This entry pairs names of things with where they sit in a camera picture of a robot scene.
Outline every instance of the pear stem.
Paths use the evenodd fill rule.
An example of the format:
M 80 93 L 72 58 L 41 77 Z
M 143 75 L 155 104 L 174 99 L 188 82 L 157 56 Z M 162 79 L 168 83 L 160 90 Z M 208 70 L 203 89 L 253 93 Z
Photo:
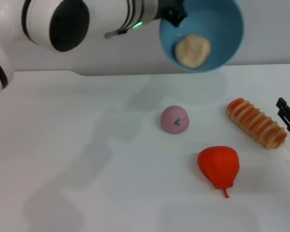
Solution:
M 223 193 L 226 196 L 226 198 L 229 198 L 229 195 L 227 194 L 227 190 L 225 188 L 223 188 L 222 190 L 223 190 Z

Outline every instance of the table surface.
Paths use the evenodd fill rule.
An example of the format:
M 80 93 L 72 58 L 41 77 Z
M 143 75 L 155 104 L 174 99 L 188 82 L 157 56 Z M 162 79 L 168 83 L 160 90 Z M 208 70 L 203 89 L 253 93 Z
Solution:
M 17 72 L 0 93 L 1 232 L 290 232 L 290 133 L 278 150 L 225 116 L 243 97 L 285 126 L 290 65 L 205 74 Z M 160 129 L 184 107 L 186 132 Z M 196 168 L 209 146 L 237 150 L 229 199 Z

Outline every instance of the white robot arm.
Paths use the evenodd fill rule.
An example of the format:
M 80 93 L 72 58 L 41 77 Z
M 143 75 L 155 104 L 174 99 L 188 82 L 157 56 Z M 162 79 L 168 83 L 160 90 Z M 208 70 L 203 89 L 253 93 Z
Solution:
M 140 22 L 165 18 L 178 26 L 187 16 L 182 4 L 183 0 L 0 0 L 0 91 L 14 76 L 6 50 L 16 41 L 66 52 L 86 35 L 110 38 Z

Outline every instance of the pink fruit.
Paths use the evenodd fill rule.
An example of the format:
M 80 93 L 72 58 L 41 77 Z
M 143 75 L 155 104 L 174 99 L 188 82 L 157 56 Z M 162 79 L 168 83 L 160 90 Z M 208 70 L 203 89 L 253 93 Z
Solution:
M 173 105 L 166 108 L 161 115 L 161 126 L 165 132 L 179 134 L 189 126 L 189 118 L 186 110 Z

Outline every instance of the toy sausage bread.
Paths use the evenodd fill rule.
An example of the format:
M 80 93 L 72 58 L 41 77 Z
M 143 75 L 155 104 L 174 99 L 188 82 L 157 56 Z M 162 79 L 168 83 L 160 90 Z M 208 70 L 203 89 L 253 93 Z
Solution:
M 249 101 L 238 98 L 232 101 L 226 110 L 230 119 L 242 128 L 252 139 L 268 149 L 277 149 L 287 137 L 284 128 L 278 126 L 260 109 Z

